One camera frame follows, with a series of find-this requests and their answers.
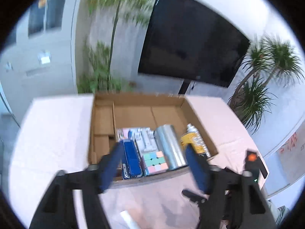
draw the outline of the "plant stem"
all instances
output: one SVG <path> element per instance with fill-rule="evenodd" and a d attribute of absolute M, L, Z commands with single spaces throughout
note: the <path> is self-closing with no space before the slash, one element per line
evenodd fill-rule
<path fill-rule="evenodd" d="M 110 75 L 110 65 L 111 65 L 111 59 L 112 59 L 112 52 L 113 52 L 113 41 L 114 41 L 114 34 L 115 34 L 115 29 L 117 25 L 117 21 L 119 20 L 119 10 L 121 6 L 121 0 L 119 0 L 117 8 L 116 8 L 116 14 L 115 14 L 115 19 L 114 19 L 114 24 L 113 24 L 113 29 L 112 29 L 112 37 L 111 37 L 111 46 L 110 46 L 110 56 L 109 56 L 109 62 L 108 62 L 108 76 L 107 76 L 107 90 L 109 90 L 109 75 Z"/>
<path fill-rule="evenodd" d="M 274 73 L 276 72 L 276 70 L 277 70 L 277 68 L 274 67 L 274 69 L 273 69 L 272 72 L 270 73 L 268 79 L 263 83 L 263 86 L 266 86 L 266 85 L 269 83 L 269 81 L 270 81 L 271 78 L 273 77 L 273 75 L 274 75 Z"/>
<path fill-rule="evenodd" d="M 246 81 L 255 73 L 255 69 L 252 69 L 245 77 L 244 79 L 238 84 L 238 86 L 236 87 L 234 94 L 232 96 L 231 102 L 230 102 L 230 108 L 233 109 L 234 108 L 234 103 L 235 100 L 237 98 L 238 92 L 240 90 L 240 88 L 246 83 Z"/>

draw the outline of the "table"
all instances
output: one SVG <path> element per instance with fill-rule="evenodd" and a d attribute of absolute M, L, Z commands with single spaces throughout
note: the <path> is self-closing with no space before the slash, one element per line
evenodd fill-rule
<path fill-rule="evenodd" d="M 205 97 L 187 99 L 218 148 L 219 154 L 210 163 L 241 172 L 246 149 L 258 150 L 233 112 L 220 98 L 206 106 L 202 106 Z M 93 95 L 38 98 L 26 113 L 9 174 L 10 203 L 25 227 L 58 170 L 76 172 L 87 167 L 92 104 Z M 260 177 L 259 186 L 264 182 Z M 123 210 L 140 221 L 142 228 L 194 228 L 199 211 L 182 197 L 184 188 L 199 192 L 188 169 L 164 180 L 114 185 L 100 200 L 112 228 L 125 228 L 119 215 Z M 79 228 L 87 228 L 80 190 L 74 191 L 74 203 Z"/>

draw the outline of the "brown cardboard box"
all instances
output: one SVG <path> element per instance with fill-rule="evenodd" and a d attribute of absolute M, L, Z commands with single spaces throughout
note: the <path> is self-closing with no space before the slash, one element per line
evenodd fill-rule
<path fill-rule="evenodd" d="M 96 94 L 91 118 L 88 161 L 90 164 L 96 164 L 103 155 L 109 153 L 117 138 L 117 128 L 150 127 L 155 130 L 161 125 L 172 124 L 177 136 L 181 137 L 186 133 L 188 123 L 199 130 L 211 155 L 218 154 L 213 141 L 184 96 Z"/>

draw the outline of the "silver can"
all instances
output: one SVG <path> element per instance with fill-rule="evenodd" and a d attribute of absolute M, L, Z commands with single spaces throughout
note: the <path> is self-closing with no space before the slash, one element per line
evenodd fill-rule
<path fill-rule="evenodd" d="M 163 151 L 170 170 L 187 165 L 173 125 L 165 124 L 155 130 L 155 139 L 160 151 Z"/>

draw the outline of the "flat screen monitor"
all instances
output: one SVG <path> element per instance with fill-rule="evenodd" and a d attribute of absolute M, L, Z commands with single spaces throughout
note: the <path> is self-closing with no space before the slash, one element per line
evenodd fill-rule
<path fill-rule="evenodd" d="M 139 73 L 228 87 L 249 40 L 222 16 L 195 0 L 156 0 Z"/>

